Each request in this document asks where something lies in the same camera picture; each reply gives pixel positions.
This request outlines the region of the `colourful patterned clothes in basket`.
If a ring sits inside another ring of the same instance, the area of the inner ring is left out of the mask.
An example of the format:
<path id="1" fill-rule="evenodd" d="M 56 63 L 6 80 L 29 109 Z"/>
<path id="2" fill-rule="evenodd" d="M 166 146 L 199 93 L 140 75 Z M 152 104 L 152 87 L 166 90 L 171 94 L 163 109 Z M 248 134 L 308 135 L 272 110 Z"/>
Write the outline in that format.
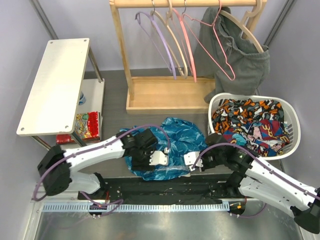
<path id="1" fill-rule="evenodd" d="M 284 153 L 290 143 L 285 113 L 279 101 L 226 99 L 211 115 L 215 133 L 228 143 L 246 147 L 262 157 Z"/>

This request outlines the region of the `beige wooden hanger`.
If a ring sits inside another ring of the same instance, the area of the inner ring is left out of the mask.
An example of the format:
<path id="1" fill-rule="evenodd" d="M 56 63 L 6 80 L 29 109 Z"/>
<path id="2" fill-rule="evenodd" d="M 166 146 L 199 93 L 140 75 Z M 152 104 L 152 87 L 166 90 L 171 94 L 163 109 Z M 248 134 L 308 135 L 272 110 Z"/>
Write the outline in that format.
<path id="1" fill-rule="evenodd" d="M 177 37 L 176 37 L 175 33 L 173 32 L 173 30 L 170 27 L 170 20 L 173 20 L 172 2 L 170 0 L 167 1 L 168 11 L 165 14 L 165 18 L 163 18 L 162 15 L 158 11 L 156 11 L 155 1 L 152 0 L 151 3 L 152 3 L 153 10 L 150 12 L 150 15 L 153 16 L 153 17 L 157 17 L 160 20 L 160 22 L 163 24 L 163 26 L 167 30 L 168 34 L 170 35 L 170 37 L 172 39 L 172 42 L 174 43 L 174 46 L 176 47 L 176 49 L 177 49 L 177 51 L 179 53 L 180 59 L 182 61 L 182 66 L 181 66 L 180 62 L 179 62 L 179 60 L 178 60 L 178 58 L 176 56 L 175 51 L 173 50 L 173 48 L 170 45 L 170 42 L 168 42 L 167 40 L 164 40 L 164 42 L 165 42 L 165 44 L 168 47 L 168 50 L 170 52 L 170 56 L 171 56 L 171 58 L 173 60 L 173 67 L 178 70 L 178 72 L 179 72 L 181 77 L 186 79 L 188 77 L 188 75 L 189 75 L 187 62 L 186 62 L 185 56 L 184 56 L 184 54 L 182 52 L 180 43 L 177 40 Z"/>

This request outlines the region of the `grey shorts on hanger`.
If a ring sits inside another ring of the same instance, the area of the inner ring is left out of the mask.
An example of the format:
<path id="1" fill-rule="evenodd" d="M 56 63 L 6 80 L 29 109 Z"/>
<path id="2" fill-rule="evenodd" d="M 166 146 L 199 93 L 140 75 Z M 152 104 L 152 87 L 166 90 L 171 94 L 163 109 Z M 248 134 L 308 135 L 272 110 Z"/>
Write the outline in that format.
<path id="1" fill-rule="evenodd" d="M 217 11 L 216 7 L 208 7 L 202 21 L 211 24 Z M 242 30 L 220 14 L 215 29 L 236 77 L 234 81 L 230 81 L 198 43 L 193 52 L 196 75 L 215 80 L 215 88 L 204 97 L 204 101 L 209 103 L 220 93 L 253 95 L 270 73 L 269 48 L 262 45 L 263 52 L 259 53 L 250 40 L 242 37 Z M 198 39 L 231 77 L 232 73 L 225 64 L 225 58 L 211 27 L 201 23 Z"/>

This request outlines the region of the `light wooden hanger with shorts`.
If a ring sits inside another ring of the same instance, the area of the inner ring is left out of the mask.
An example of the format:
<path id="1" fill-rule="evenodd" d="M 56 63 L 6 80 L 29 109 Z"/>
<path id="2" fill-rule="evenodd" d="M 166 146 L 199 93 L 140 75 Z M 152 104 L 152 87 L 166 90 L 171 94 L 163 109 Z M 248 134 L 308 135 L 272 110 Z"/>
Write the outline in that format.
<path id="1" fill-rule="evenodd" d="M 249 39 L 253 43 L 253 45 L 255 46 L 256 50 L 259 53 L 263 53 L 264 50 L 260 45 L 259 41 L 253 35 L 250 28 L 251 27 L 255 28 L 257 24 L 256 18 L 260 17 L 261 11 L 263 10 L 264 7 L 265 7 L 265 4 L 263 3 L 263 1 L 257 0 L 256 6 L 254 6 L 251 11 L 247 10 L 241 20 L 238 20 L 231 13 L 225 10 L 221 10 L 219 13 L 220 15 L 226 17 L 227 19 L 231 20 L 235 25 L 237 25 L 242 30 L 242 33 L 245 36 L 245 38 Z"/>

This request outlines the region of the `wooden clothes rack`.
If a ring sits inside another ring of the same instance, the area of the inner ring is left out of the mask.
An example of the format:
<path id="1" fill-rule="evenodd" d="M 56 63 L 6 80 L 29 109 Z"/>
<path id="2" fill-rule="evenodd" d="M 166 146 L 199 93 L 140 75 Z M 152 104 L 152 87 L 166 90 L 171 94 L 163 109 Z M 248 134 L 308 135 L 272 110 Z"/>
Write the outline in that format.
<path id="1" fill-rule="evenodd" d="M 217 7 L 218 0 L 171 0 L 172 7 Z M 256 0 L 221 0 L 224 7 L 256 6 Z M 214 89 L 215 83 L 204 77 L 196 83 L 192 77 L 132 76 L 127 58 L 119 9 L 151 8 L 150 0 L 111 0 L 110 10 L 116 30 L 128 86 L 126 111 L 129 114 L 203 114 L 208 104 L 203 97 Z M 155 7 L 166 8 L 167 0 L 158 0 Z"/>

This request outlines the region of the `blue patterned shorts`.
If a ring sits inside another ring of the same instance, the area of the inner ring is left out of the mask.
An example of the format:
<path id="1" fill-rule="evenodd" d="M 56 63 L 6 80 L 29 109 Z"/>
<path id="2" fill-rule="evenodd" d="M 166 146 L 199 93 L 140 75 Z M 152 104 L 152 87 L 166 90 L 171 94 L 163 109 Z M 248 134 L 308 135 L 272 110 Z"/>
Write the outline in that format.
<path id="1" fill-rule="evenodd" d="M 134 126 L 133 129 L 133 136 L 145 129 L 150 129 L 158 141 L 155 146 L 157 151 L 163 151 L 168 146 L 167 139 L 170 140 L 168 165 L 166 166 L 157 165 L 153 171 L 134 170 L 132 157 L 124 158 L 129 171 L 145 181 L 166 181 L 188 175 L 190 171 L 185 165 L 184 155 L 199 152 L 208 147 L 204 134 L 194 123 L 177 117 L 165 118 L 159 128 L 145 124 L 140 129 L 137 126 Z"/>

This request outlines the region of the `red colourful book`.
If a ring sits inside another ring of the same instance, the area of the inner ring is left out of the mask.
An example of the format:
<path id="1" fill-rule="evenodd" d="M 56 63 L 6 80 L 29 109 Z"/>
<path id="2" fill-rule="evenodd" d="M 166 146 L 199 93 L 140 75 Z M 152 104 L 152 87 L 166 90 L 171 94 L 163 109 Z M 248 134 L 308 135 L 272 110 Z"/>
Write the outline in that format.
<path id="1" fill-rule="evenodd" d="M 98 111 L 79 113 L 75 118 L 74 131 L 84 142 L 101 140 L 101 114 Z"/>

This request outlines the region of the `pink plastic hanger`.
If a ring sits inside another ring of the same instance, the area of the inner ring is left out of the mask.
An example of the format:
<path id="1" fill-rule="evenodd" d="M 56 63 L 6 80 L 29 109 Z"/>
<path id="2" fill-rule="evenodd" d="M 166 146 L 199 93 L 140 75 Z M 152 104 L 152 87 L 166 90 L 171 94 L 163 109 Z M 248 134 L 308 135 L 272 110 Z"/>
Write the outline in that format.
<path id="1" fill-rule="evenodd" d="M 184 24 L 184 20 L 182 18 L 182 16 L 178 13 L 178 11 L 173 8 L 172 12 L 175 13 L 176 17 L 178 18 L 179 24 L 181 26 L 182 32 L 183 32 L 183 36 L 184 36 L 184 40 L 186 43 L 186 47 L 187 47 L 187 51 L 188 51 L 188 55 L 189 55 L 189 63 L 190 63 L 190 69 L 191 69 L 191 73 L 193 76 L 193 80 L 196 83 L 197 82 L 197 72 L 196 72 L 196 67 L 195 67 L 195 62 L 194 62 L 194 57 L 193 57 L 193 53 L 192 53 L 192 48 L 190 45 L 190 40 L 189 40 L 189 36 Z"/>

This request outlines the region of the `white two-tier side table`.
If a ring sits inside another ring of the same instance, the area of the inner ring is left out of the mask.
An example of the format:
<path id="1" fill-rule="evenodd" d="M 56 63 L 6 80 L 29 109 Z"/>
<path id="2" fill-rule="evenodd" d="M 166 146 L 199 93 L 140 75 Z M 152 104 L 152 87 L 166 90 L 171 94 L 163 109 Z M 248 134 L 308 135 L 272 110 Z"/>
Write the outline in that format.
<path id="1" fill-rule="evenodd" d="M 104 90 L 89 38 L 49 40 L 16 134 L 31 137 L 47 149 L 50 146 L 42 136 L 66 134 L 84 146 L 74 130 L 76 115 L 101 113 Z M 86 102 L 78 105 L 81 92 Z"/>

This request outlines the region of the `white laundry basket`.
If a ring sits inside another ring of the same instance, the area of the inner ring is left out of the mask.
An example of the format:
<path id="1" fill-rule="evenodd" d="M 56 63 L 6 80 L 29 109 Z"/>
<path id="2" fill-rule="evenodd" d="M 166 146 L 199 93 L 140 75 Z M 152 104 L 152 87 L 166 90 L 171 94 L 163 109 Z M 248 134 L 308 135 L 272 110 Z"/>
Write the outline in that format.
<path id="1" fill-rule="evenodd" d="M 209 135 L 218 134 L 214 132 L 214 129 L 213 129 L 212 120 L 211 120 L 212 113 L 215 112 L 217 109 L 219 109 L 223 101 L 227 99 L 233 99 L 233 100 L 252 99 L 255 102 L 270 99 L 270 100 L 276 100 L 281 103 L 284 111 L 284 118 L 288 127 L 290 143 L 283 148 L 283 154 L 281 155 L 277 155 L 273 157 L 263 156 L 266 160 L 270 161 L 270 160 L 280 160 L 280 159 L 286 158 L 291 154 L 293 154 L 295 150 L 298 148 L 301 141 L 301 127 L 300 127 L 300 122 L 299 122 L 297 113 L 287 101 L 277 97 L 260 96 L 260 95 L 250 95 L 250 96 L 234 95 L 230 93 L 219 93 L 215 95 L 209 102 L 208 125 L 207 125 L 207 132 Z"/>

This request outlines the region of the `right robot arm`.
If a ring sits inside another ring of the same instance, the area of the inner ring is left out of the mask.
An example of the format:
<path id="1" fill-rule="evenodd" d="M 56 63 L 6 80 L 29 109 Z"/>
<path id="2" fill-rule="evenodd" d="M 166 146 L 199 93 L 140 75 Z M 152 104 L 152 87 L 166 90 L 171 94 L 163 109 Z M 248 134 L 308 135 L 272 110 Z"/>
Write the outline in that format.
<path id="1" fill-rule="evenodd" d="M 232 170 L 226 193 L 258 199 L 293 218 L 304 230 L 320 232 L 320 190 L 294 179 L 246 147 L 228 143 L 216 133 L 206 139 L 208 147 L 195 162 L 202 167 L 219 165 Z"/>

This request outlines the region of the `blue white cup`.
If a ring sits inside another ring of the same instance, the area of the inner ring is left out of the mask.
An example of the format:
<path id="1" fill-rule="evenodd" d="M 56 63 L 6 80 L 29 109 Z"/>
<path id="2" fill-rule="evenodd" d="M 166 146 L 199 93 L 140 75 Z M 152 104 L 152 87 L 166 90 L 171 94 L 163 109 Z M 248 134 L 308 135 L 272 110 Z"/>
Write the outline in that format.
<path id="1" fill-rule="evenodd" d="M 78 105 L 81 106 L 85 103 L 86 103 L 86 97 L 85 97 L 84 93 L 81 91 L 80 96 L 79 96 L 79 100 L 78 100 Z"/>

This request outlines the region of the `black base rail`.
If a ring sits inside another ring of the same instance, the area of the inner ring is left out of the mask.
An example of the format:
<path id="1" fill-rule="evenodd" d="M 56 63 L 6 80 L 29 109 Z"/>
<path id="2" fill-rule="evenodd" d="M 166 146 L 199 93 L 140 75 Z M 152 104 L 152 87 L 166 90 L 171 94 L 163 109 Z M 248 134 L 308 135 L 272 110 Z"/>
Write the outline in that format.
<path id="1" fill-rule="evenodd" d="M 196 174 L 171 180 L 106 178 L 106 189 L 93 200 L 123 200 L 124 205 L 206 205 L 243 199 L 231 174 Z"/>

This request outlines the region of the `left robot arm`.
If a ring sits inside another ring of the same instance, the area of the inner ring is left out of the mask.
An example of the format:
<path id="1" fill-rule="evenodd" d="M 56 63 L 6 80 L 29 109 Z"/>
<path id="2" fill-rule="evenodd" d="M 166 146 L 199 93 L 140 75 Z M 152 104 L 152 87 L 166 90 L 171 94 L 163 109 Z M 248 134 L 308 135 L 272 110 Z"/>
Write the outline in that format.
<path id="1" fill-rule="evenodd" d="M 108 191 L 103 177 L 95 172 L 82 173 L 81 170 L 107 160 L 131 157 L 137 161 L 140 170 L 153 170 L 150 158 L 155 153 L 158 140 L 150 129 L 132 135 L 122 131 L 117 135 L 92 145 L 73 149 L 62 149 L 60 145 L 51 147 L 37 166 L 40 180 L 33 196 L 40 186 L 46 196 L 56 196 L 64 191 L 83 192 L 100 200 Z"/>

